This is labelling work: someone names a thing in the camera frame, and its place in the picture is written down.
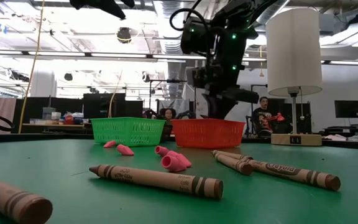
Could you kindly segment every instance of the lamp base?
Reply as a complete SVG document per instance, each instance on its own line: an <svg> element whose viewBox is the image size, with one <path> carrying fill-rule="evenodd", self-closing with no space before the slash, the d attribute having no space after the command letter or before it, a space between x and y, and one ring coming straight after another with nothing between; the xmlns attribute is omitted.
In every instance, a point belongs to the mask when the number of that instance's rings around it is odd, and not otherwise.
<svg viewBox="0 0 358 224"><path fill-rule="evenodd" d="M272 134L272 144L286 146L321 146L319 134Z"/></svg>

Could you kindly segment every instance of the brown crayon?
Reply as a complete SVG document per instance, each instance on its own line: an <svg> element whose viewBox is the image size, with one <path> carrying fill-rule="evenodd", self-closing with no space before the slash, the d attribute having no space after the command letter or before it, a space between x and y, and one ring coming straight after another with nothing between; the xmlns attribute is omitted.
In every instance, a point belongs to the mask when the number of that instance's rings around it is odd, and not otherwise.
<svg viewBox="0 0 358 224"><path fill-rule="evenodd" d="M49 200L0 182L0 212L17 223L46 223L52 210Z"/></svg>
<svg viewBox="0 0 358 224"><path fill-rule="evenodd" d="M200 197L221 199L223 196L223 182L212 178L109 165L90 167L89 171L107 179L160 187Z"/></svg>
<svg viewBox="0 0 358 224"><path fill-rule="evenodd" d="M222 155L231 157L233 159L253 159L250 156L246 156L246 155L241 155L241 154L235 154L235 153L230 153L230 152L223 152L223 151L219 151L219 150L213 150L212 152L212 156L215 156L217 153L220 153Z"/></svg>
<svg viewBox="0 0 358 224"><path fill-rule="evenodd" d="M215 154L215 159L244 175L251 175L252 171L254 170L250 164L242 162L238 159L233 159L220 153Z"/></svg>
<svg viewBox="0 0 358 224"><path fill-rule="evenodd" d="M331 174L278 164L270 164L252 159L243 159L241 161L250 164L255 170L265 174L294 180L315 187L322 187L328 190L337 191L341 187L341 180L339 180L339 177Z"/></svg>

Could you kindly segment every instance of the man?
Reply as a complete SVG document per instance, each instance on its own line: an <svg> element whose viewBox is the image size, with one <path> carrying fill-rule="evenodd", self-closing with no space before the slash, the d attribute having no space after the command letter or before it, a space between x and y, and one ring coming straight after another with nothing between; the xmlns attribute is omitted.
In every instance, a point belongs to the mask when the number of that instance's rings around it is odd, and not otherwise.
<svg viewBox="0 0 358 224"><path fill-rule="evenodd" d="M266 118L272 117L271 112L268 111L267 106L269 104L269 99L266 96L263 96L259 99L260 108L257 108L252 112L252 123L256 127L256 131L263 128L272 130L269 122L266 121Z"/></svg>

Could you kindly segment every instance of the black shirt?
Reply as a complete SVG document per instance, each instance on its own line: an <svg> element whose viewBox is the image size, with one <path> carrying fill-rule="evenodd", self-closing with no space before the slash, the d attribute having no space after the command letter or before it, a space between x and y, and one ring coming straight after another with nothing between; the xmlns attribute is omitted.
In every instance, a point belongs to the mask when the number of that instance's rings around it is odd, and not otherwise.
<svg viewBox="0 0 358 224"><path fill-rule="evenodd" d="M257 129L263 127L264 119L272 117L268 109L257 108L252 112L252 122L255 123Z"/></svg>

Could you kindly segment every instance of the screen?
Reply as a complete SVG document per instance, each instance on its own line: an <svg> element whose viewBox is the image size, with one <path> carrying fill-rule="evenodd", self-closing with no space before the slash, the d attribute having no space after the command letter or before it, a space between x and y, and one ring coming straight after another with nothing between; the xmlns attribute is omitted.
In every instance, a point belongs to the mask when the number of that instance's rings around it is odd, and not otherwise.
<svg viewBox="0 0 358 224"><path fill-rule="evenodd" d="M336 100L335 101L336 118L358 118L357 100Z"/></svg>

